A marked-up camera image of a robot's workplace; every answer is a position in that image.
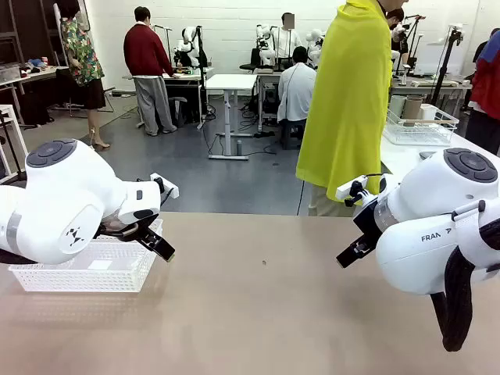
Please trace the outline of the person in red sweater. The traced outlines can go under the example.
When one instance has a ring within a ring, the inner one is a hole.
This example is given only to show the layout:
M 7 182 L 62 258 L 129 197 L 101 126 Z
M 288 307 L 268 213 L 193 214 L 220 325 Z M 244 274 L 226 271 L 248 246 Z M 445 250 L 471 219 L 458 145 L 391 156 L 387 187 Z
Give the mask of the person in red sweater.
M 136 23 L 125 35 L 123 54 L 134 81 L 145 133 L 152 137 L 171 134 L 177 127 L 171 119 L 163 75 L 173 76 L 172 65 L 159 36 L 150 27 L 149 9 L 138 6 L 134 17 Z

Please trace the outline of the long cluttered desk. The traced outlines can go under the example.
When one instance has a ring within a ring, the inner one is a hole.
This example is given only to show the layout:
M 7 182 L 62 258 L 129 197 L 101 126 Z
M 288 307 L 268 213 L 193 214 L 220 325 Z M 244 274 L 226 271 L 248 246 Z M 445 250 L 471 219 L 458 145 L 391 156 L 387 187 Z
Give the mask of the long cluttered desk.
M 15 91 L 18 90 L 20 94 L 24 95 L 24 85 L 35 82 L 38 80 L 48 80 L 56 77 L 58 71 L 66 72 L 69 68 L 67 66 L 49 66 L 45 70 L 38 73 L 29 73 L 26 77 L 16 78 L 5 82 L 0 82 L 0 91 Z

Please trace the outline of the person in yellow cape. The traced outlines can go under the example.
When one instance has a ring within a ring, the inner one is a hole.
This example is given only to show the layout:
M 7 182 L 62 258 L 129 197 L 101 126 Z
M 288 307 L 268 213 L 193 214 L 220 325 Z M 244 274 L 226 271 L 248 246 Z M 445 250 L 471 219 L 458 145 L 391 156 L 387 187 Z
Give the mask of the person in yellow cape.
M 336 191 L 362 175 L 378 191 L 392 69 L 386 15 L 407 2 L 346 0 L 326 33 L 296 166 L 312 187 L 310 216 L 353 216 Z

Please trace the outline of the white height-adjustable desk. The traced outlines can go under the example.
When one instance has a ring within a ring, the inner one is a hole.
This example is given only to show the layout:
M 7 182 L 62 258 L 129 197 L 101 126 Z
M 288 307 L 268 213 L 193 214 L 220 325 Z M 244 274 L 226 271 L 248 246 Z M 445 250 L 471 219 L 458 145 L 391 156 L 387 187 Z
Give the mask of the white height-adjustable desk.
M 251 91 L 256 83 L 257 76 L 253 74 L 222 74 L 218 73 L 210 77 L 206 81 L 206 89 L 208 91 L 222 91 L 224 102 L 224 146 L 221 155 L 209 155 L 212 160 L 232 160 L 232 161 L 248 161 L 248 157 L 244 155 L 233 155 L 231 151 L 231 101 L 230 96 L 233 95 L 232 103 L 238 109 L 238 94 L 240 91 Z

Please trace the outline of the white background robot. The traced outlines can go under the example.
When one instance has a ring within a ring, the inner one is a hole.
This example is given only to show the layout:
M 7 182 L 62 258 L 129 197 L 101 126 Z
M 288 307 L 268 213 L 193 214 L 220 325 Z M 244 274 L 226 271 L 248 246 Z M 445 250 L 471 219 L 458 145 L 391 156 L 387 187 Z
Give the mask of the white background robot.
M 181 33 L 181 39 L 173 49 L 174 62 L 177 67 L 199 68 L 201 63 L 198 28 L 185 27 Z
M 320 59 L 324 38 L 325 33 L 321 29 L 313 29 L 306 36 L 308 57 L 314 63 Z
M 260 65 L 274 66 L 275 51 L 271 26 L 269 24 L 257 24 L 255 32 L 256 46 L 259 51 Z

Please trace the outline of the person in red blue jacket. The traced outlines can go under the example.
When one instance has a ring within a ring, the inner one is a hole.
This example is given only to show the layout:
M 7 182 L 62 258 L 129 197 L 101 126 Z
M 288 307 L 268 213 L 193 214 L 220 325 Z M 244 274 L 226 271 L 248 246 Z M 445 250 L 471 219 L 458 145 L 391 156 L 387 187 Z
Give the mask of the person in red blue jacket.
M 500 29 L 476 60 L 466 139 L 496 155 L 500 151 Z

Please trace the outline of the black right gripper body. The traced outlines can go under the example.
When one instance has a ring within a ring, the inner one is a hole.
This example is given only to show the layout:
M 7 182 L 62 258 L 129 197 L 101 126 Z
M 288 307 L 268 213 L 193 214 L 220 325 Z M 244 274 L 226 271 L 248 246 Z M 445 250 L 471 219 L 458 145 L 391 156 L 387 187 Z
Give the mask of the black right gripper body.
M 385 224 L 380 217 L 380 206 L 376 198 L 364 205 L 353 221 L 362 232 L 356 240 L 359 244 L 375 245 L 385 231 Z

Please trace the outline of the grey stool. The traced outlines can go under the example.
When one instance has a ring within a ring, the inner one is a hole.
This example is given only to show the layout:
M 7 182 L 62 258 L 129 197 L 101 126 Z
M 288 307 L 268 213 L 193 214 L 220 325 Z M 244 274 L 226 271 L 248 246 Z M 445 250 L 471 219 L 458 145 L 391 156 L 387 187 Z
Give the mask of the grey stool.
M 281 127 L 280 144 L 284 150 L 291 149 L 293 139 L 303 139 L 306 120 L 281 120 L 279 124 Z

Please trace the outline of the seated person in white shirt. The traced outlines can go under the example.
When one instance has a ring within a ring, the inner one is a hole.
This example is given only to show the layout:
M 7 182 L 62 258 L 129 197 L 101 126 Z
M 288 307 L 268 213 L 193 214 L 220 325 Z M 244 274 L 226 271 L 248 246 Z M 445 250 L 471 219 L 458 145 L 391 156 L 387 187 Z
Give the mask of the seated person in white shirt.
M 280 75 L 277 121 L 298 122 L 306 120 L 313 97 L 316 71 L 307 64 L 305 47 L 298 46 L 292 54 L 293 66 Z

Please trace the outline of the standing person in white shirt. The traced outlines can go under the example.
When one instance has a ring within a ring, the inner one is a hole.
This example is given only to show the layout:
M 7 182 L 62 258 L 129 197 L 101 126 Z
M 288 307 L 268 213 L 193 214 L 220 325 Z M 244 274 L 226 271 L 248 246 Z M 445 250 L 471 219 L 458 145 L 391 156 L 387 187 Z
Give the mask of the standing person in white shirt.
M 284 12 L 281 16 L 281 27 L 274 27 L 272 31 L 274 49 L 278 59 L 292 57 L 294 50 L 302 46 L 299 33 L 295 29 L 295 14 Z

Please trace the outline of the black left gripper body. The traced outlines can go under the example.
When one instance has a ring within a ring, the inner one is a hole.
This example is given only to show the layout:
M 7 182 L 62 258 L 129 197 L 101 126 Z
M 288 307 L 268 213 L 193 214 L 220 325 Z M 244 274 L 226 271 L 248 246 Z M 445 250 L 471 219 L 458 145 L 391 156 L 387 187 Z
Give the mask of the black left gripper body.
M 162 236 L 150 228 L 158 216 L 158 213 L 147 216 L 145 212 L 140 212 L 135 223 L 127 224 L 122 229 L 112 229 L 111 224 L 103 222 L 98 227 L 98 236 L 117 239 L 158 239 Z

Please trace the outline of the grey workbench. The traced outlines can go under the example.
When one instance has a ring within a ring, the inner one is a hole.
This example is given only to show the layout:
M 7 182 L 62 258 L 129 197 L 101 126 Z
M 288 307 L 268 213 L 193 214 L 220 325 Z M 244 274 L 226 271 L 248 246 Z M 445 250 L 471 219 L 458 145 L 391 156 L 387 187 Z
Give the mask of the grey workbench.
M 193 101 L 185 101 L 185 97 L 181 95 L 169 94 L 170 101 L 175 103 L 188 104 L 190 109 L 194 110 L 193 120 L 191 123 L 196 123 L 197 129 L 201 130 L 206 121 L 208 95 L 206 91 L 206 81 L 213 75 L 214 68 L 188 68 L 184 73 L 175 73 L 172 77 L 167 73 L 162 75 L 167 90 L 186 91 L 196 90 L 196 105 Z M 176 106 L 176 116 L 180 113 L 180 104 Z

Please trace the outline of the white perforated plastic basket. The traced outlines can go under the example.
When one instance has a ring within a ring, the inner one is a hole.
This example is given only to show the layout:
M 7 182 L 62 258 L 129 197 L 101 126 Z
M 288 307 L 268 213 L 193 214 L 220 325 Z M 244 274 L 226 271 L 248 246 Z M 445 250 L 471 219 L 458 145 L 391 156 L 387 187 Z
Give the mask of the white perforated plastic basket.
M 59 265 L 11 265 L 28 292 L 138 293 L 157 255 L 136 241 L 102 236 Z

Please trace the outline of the person in floral shirt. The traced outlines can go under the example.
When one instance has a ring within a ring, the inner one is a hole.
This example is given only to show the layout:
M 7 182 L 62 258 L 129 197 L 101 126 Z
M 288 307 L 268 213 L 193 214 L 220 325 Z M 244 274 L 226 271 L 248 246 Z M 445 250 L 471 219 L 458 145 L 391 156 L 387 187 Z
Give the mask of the person in floral shirt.
M 91 38 L 80 20 L 77 0 L 55 0 L 59 8 L 62 45 L 68 58 L 70 73 L 81 89 L 91 146 L 98 150 L 110 147 L 102 140 L 97 124 L 98 111 L 105 107 L 102 78 L 105 76 Z

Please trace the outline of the small white frame table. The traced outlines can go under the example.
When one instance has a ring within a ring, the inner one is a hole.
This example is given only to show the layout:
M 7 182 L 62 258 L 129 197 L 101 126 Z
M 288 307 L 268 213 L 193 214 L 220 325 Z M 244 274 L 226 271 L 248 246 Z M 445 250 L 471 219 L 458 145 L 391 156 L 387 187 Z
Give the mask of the small white frame table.
M 27 179 L 27 155 L 13 106 L 0 105 L 0 184 L 18 184 Z

